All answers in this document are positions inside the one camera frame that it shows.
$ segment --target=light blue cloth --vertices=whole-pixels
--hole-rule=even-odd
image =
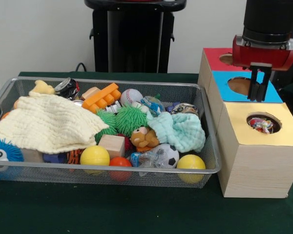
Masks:
[[[148,126],[155,131],[161,144],[173,145],[181,153],[191,150],[199,153],[203,149],[205,132],[198,116],[163,112],[158,117],[147,113],[146,118]]]

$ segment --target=yellow box top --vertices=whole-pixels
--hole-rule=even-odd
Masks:
[[[285,103],[225,102],[225,107],[240,144],[293,146],[293,116]],[[265,134],[248,125],[247,117],[258,112],[277,118],[282,124],[280,131]]]

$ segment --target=green spiky ball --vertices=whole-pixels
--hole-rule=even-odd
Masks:
[[[147,127],[147,115],[139,108],[125,105],[116,116],[116,125],[119,133],[130,137],[135,129],[141,126]]]
[[[109,128],[103,129],[102,131],[100,131],[99,133],[95,135],[96,142],[99,143],[103,134],[107,134],[107,135],[117,134],[116,116],[113,113],[106,112],[103,110],[99,110],[97,112],[97,116],[99,116],[103,120],[103,122],[109,126]]]

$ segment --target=yellow ball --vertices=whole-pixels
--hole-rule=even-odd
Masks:
[[[177,164],[178,169],[206,169],[204,161],[196,155],[185,155]],[[200,174],[178,174],[179,178],[188,184],[195,184],[203,179]]]
[[[94,145],[86,148],[81,157],[80,164],[82,165],[109,165],[109,154],[108,151],[99,145]],[[88,174],[100,174],[102,171],[85,170]]]

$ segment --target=red box top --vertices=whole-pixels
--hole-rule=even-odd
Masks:
[[[241,72],[248,71],[243,70],[242,67],[236,67],[227,65],[219,60],[219,57],[224,54],[232,54],[232,48],[203,48],[207,60],[209,62],[210,69],[218,72]]]

